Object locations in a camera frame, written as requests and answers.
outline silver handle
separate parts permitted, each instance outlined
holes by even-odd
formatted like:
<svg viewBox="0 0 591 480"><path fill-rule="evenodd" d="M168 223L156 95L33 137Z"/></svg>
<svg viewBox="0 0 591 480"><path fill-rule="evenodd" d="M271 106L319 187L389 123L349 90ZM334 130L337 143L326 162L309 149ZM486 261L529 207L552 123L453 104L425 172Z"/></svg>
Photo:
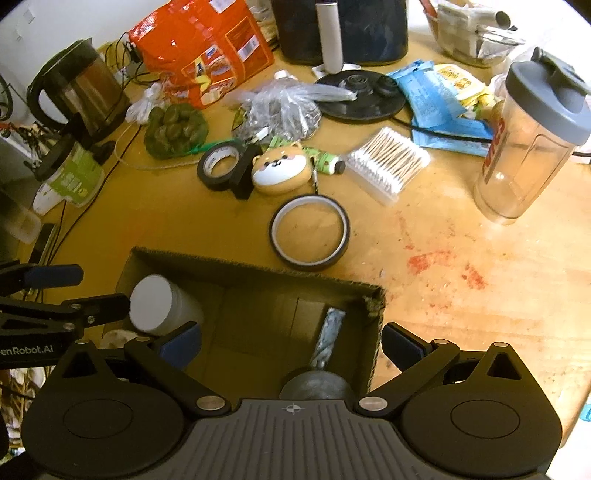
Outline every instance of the silver handle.
<svg viewBox="0 0 591 480"><path fill-rule="evenodd" d="M337 2L317 2L316 14L318 15L324 69L328 73L339 73L343 70L344 60Z"/></svg>

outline white lid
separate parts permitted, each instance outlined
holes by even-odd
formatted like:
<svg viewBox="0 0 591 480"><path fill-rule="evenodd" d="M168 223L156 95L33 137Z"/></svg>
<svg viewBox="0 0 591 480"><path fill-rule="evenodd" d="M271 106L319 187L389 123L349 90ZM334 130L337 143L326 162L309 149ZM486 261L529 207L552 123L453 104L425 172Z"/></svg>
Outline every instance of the white lid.
<svg viewBox="0 0 591 480"><path fill-rule="evenodd" d="M170 283L161 275L150 275L140 281L130 298L129 318L142 332L150 332L166 319L173 305Z"/></svg>

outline tape roll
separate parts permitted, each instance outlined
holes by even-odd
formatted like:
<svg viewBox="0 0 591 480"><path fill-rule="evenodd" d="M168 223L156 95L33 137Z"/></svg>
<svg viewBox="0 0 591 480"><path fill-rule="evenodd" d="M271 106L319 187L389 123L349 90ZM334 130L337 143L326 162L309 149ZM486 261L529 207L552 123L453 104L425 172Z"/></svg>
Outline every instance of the tape roll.
<svg viewBox="0 0 591 480"><path fill-rule="evenodd" d="M293 209L301 205L307 205L310 203L328 205L329 207L334 209L335 212L338 213L340 220L343 224L343 236L339 242L339 246L328 257L315 262L302 262L300 260L296 260L295 258L291 258L283 251L283 249L279 245L279 242L277 241L277 230L279 229L279 224L288 212L292 211ZM273 215L273 218L271 219L271 223L269 225L269 239L271 240L271 246L273 247L275 253L291 268L294 268L295 270L302 270L308 272L324 270L325 268L334 265L347 251L347 247L349 246L350 233L351 225L349 223L349 217L345 209L341 207L341 205L338 204L335 200L324 195L301 195L299 197L295 197L289 200L287 203L284 203L279 208L279 210L275 212L275 215Z"/></svg>
<svg viewBox="0 0 591 480"><path fill-rule="evenodd" d="M210 190L217 192L229 190L232 173L243 153L244 144L240 140L220 142L203 154L197 165L197 176ZM234 165L224 175L216 177L213 174L213 168L220 160L228 157L235 159Z"/></svg>

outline crosshair logo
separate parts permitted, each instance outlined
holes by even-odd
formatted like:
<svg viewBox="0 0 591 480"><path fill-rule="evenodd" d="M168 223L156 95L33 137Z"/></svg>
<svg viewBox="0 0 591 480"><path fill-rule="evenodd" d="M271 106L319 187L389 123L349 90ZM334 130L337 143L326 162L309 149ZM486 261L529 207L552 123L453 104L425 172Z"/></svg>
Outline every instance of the crosshair logo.
<svg viewBox="0 0 591 480"><path fill-rule="evenodd" d="M283 408L282 410L288 411L292 415L295 415L296 413L299 413L302 410L305 410L305 408L302 408L299 405L296 405L296 404L292 403L291 405L289 405L286 408Z"/></svg>

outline white cable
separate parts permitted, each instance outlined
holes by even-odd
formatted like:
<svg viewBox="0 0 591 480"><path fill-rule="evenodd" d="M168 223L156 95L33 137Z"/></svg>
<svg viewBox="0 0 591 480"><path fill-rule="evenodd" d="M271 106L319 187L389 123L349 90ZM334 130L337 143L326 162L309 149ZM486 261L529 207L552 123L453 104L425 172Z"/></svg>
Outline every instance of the white cable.
<svg viewBox="0 0 591 480"><path fill-rule="evenodd" d="M119 146L119 141L121 140L121 138L123 138L125 136L125 134L129 131L129 129L131 127L134 127L134 126L135 126L135 124L130 124L123 131L123 133L117 139L117 142L115 143L115 149L113 150L113 153L114 153L115 157L123 165L125 165L127 167L130 167L130 168L134 168L136 170L150 171L150 170L168 170L169 168L177 168L177 167L190 167L191 165L197 165L199 163L199 160L200 160L201 157L198 158L197 160L191 160L189 162L183 162L183 163L175 163L174 165L164 165L162 167L144 167L144 166L141 166L141 165L133 165L131 163L127 163L125 160L123 160L123 158L121 158L121 155L119 155L119 152L117 151L117 147Z"/></svg>

